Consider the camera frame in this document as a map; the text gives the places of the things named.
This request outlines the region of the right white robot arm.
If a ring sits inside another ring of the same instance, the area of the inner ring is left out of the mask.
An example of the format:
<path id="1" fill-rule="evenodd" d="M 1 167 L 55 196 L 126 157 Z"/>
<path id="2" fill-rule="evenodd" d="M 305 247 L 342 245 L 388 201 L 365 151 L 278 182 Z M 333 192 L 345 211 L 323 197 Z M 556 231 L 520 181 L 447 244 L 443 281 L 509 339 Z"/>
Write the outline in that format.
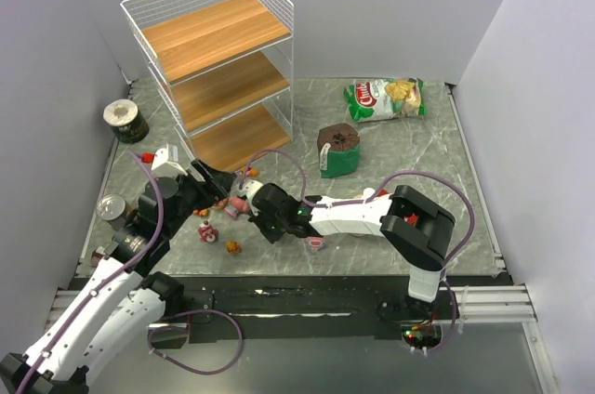
<path id="1" fill-rule="evenodd" d="M 247 201 L 254 223 L 270 243 L 284 235 L 325 238 L 369 235 L 385 238 L 410 265 L 408 295 L 432 303 L 436 299 L 455 218 L 407 185 L 374 197 L 366 190 L 358 199 L 308 196 L 299 201 L 279 186 L 247 181 L 240 197 Z"/>

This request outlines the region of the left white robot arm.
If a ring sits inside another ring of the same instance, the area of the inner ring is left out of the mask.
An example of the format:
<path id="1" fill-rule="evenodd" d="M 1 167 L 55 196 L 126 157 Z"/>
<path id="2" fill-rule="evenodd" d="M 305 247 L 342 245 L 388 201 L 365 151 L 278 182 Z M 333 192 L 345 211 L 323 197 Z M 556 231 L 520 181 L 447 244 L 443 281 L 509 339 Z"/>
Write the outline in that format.
<path id="1" fill-rule="evenodd" d="M 139 329 L 176 315 L 184 286 L 154 271 L 195 210 L 227 198 L 236 176 L 200 160 L 154 177 L 74 301 L 24 353 L 1 361 L 10 393 L 87 393 L 92 378 Z"/>

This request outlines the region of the pink blue bear toy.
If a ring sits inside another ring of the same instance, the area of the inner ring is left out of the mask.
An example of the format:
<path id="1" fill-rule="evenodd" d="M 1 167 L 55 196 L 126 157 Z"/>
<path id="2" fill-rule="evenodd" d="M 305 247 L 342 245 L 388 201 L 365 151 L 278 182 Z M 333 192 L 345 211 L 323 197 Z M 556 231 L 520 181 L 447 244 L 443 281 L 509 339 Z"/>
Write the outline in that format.
<path id="1" fill-rule="evenodd" d="M 304 243 L 311 250 L 321 250 L 325 247 L 325 240 L 323 237 L 310 236 L 304 239 Z"/>

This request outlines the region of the pink pig purple bow toy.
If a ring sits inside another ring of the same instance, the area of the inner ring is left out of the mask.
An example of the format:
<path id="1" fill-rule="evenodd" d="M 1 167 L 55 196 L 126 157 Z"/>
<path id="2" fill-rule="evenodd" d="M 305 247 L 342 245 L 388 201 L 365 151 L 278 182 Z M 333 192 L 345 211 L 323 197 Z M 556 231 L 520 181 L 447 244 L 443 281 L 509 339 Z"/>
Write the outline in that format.
<path id="1" fill-rule="evenodd" d="M 231 196 L 224 211 L 233 218 L 250 212 L 250 205 L 247 200 L 239 196 Z"/>

